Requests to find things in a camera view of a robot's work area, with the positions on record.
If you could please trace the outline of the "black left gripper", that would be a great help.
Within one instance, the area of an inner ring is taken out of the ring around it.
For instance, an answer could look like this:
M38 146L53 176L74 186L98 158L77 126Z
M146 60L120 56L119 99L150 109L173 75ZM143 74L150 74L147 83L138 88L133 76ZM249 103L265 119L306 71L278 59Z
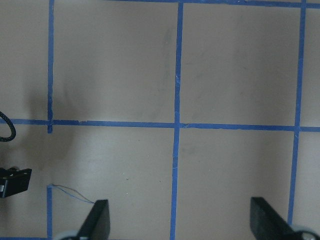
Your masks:
M0 168L0 197L7 198L28 190L32 169Z

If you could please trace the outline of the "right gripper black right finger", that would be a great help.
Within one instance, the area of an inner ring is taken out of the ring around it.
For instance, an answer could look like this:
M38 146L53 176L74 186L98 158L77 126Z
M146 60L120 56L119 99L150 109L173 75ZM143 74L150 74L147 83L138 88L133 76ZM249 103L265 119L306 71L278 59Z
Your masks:
M257 240L318 240L307 229L293 229L263 197L250 198L250 230Z

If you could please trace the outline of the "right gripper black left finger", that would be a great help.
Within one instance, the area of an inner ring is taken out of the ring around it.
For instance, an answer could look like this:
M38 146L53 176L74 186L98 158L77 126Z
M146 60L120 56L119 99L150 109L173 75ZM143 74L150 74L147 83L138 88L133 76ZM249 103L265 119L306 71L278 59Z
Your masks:
M97 200L79 230L58 233L55 240L108 240L111 231L109 201Z

